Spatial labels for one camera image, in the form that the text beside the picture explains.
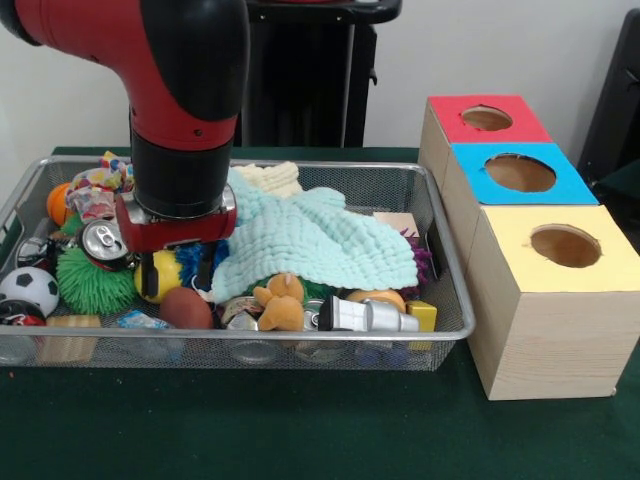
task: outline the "orange ball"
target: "orange ball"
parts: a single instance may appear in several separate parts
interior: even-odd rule
[[[68,209],[65,203],[65,196],[69,185],[69,183],[58,185],[51,191],[47,198],[47,213],[59,227],[64,225],[64,222],[73,215],[73,211]]]

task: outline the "white wall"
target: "white wall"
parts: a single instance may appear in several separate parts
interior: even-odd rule
[[[417,146],[428,94],[519,93],[578,158],[632,0],[405,0],[378,27],[367,145]],[[0,29],[0,201],[56,145],[126,145],[110,71]]]
[[[637,0],[405,0],[378,27],[367,145],[418,146],[427,95],[523,95],[572,161]]]

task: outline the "yellow block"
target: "yellow block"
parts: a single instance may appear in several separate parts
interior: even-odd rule
[[[407,313],[413,315],[420,321],[421,332],[436,331],[436,317],[438,309],[433,305],[422,302],[420,300],[412,300],[407,302]],[[431,342],[410,342],[410,350],[431,350]]]

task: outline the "circular hole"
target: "circular hole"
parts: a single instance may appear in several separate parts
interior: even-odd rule
[[[513,125],[513,120],[506,112],[485,105],[465,110],[462,112],[462,120],[467,125],[487,132],[506,130]]]
[[[531,246],[543,257],[558,265],[585,268],[602,255],[598,241],[569,225],[545,225],[531,235]]]
[[[485,163],[485,168],[498,185],[518,192],[546,192],[556,184],[556,174],[552,169],[525,155],[497,155]]]

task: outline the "shape sorter box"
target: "shape sorter box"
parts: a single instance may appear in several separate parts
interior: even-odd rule
[[[466,278],[490,400],[613,394],[640,334],[640,257],[605,207],[483,207]]]
[[[455,143],[551,143],[524,99],[517,95],[429,97],[419,163],[439,188]]]
[[[451,146],[442,200],[462,268],[471,253],[483,205],[598,205],[573,165],[553,143]]]

